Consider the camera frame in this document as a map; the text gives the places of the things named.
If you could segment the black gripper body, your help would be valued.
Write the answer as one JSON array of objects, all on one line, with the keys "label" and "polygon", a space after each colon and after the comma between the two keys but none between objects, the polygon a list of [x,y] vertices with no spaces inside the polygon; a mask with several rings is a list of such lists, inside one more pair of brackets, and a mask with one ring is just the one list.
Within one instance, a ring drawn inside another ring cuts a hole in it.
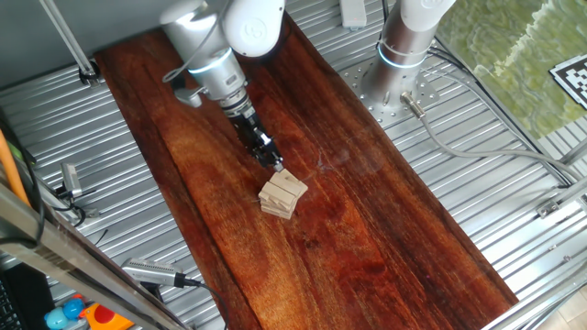
[{"label": "black gripper body", "polygon": [[261,154],[271,143],[259,116],[254,108],[239,111],[229,118],[230,123],[236,129],[238,139],[251,154]]}]

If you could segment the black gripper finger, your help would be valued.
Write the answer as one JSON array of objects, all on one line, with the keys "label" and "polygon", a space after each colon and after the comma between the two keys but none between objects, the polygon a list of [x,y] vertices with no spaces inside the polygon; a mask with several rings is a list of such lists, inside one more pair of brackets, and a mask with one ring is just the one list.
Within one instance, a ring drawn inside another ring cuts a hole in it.
[{"label": "black gripper finger", "polygon": [[276,160],[275,164],[272,166],[272,168],[276,171],[276,172],[281,172],[284,170],[284,166],[283,166],[283,158],[281,153],[279,152],[279,150],[277,149],[273,139],[267,135],[265,132],[260,132],[260,141],[261,141],[261,147],[268,147],[271,149],[271,151],[273,152],[274,158]]},{"label": "black gripper finger", "polygon": [[266,146],[256,147],[253,150],[253,156],[263,168],[272,167],[276,162],[273,152]]}]

